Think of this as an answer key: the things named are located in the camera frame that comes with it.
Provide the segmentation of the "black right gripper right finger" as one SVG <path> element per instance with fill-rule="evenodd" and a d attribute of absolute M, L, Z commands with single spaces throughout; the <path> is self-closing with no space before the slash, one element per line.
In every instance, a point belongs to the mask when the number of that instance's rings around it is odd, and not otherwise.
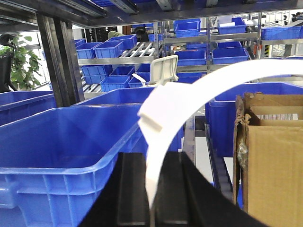
<path fill-rule="evenodd" d="M 157 227 L 263 227 L 215 189 L 183 153 L 167 152 L 155 197 Z"/>

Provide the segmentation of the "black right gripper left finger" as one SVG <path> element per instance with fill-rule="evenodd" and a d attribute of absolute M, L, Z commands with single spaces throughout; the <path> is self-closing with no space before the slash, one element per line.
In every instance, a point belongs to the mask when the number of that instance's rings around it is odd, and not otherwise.
<path fill-rule="evenodd" d="M 142 153 L 118 153 L 112 174 L 80 227 L 148 227 L 150 212 Z"/>

